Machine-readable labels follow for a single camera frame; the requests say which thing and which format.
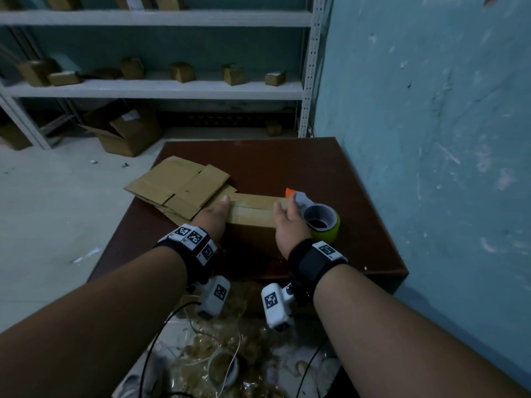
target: wrist-mounted device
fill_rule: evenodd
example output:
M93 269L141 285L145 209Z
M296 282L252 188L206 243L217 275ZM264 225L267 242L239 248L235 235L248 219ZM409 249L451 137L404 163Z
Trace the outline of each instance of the wrist-mounted device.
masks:
M166 246L177 252L188 273L188 286L206 284L212 272L209 261L217 251L216 244L202 228L184 224L158 241L155 247Z
M301 241L288 257L289 280L297 301L311 301L315 287L323 275L336 265L346 263L347 258L324 241Z

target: forearm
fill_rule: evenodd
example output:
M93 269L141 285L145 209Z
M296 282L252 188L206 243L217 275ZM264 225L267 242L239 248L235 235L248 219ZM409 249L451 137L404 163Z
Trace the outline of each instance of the forearm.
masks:
M362 397L528 397L488 361L348 265L323 276L314 305Z
M54 301L0 334L4 395L110 396L185 288L180 256L158 247Z

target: table top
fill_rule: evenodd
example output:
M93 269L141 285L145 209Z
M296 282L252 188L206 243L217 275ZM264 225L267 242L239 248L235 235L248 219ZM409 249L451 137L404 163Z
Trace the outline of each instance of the table top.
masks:
M408 274L335 138L166 142L154 165L172 155L229 173L228 183L240 193L283 197L286 187L305 192L338 212L341 227L334 246L353 267L367 275ZM89 280L147 252L175 227L153 206L135 198ZM218 274L229 280L285 280L288 274L282 260L228 252L220 261Z

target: metal shelving unit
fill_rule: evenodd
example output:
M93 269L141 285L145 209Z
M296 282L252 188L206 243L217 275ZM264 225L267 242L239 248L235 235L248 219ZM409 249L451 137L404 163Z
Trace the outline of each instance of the metal shelving unit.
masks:
M309 28L302 76L288 74L281 86L264 84L265 73L247 73L249 82L229 86L220 73L197 73L197 80L181 84L167 72L148 73L143 80L88 79L67 86L32 87L22 81L0 84L0 106L34 145L51 149L47 133L73 119L65 114L39 128L23 108L19 98L138 98L138 99L215 99L215 100L300 100L301 118L298 135L308 133L309 108L315 76L317 50L324 0L313 0L312 11L123 11L83 10L0 12L0 25L6 26L238 26Z

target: white shelf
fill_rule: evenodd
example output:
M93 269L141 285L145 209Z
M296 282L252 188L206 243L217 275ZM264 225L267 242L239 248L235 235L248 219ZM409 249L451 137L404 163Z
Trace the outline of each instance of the white shelf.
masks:
M309 11L120 9L0 12L0 25L27 26L277 26L309 27Z
M246 73L248 83L230 86L217 73L197 73L197 80L181 84L169 72L148 73L142 80L86 79L76 85L33 87L27 82L6 86L13 98L130 98L215 100L302 100L303 89L296 75L288 75L280 86L264 83L263 74Z

